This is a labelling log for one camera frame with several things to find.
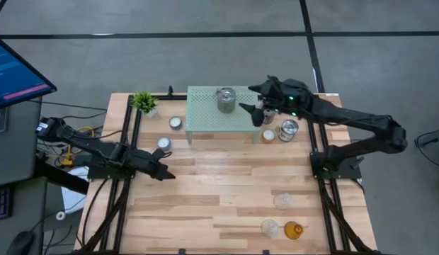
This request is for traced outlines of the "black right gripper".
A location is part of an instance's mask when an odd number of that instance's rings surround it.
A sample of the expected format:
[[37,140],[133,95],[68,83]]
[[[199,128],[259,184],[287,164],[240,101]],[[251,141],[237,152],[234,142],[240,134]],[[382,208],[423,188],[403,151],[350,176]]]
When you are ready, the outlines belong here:
[[303,81],[296,79],[281,81],[276,76],[268,76],[262,84],[249,86],[248,89],[262,97],[260,108],[239,103],[239,106],[251,115],[255,127],[263,124],[265,118],[263,110],[295,115],[299,118],[312,117],[313,94]]

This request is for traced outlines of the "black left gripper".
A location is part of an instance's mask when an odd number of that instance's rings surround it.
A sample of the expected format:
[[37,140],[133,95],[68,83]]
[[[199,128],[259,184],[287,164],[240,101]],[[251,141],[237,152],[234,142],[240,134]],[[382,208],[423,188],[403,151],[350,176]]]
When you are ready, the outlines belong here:
[[176,177],[169,171],[169,167],[159,161],[165,156],[166,153],[162,149],[156,149],[153,153],[134,149],[132,151],[132,168],[158,181],[175,179]]

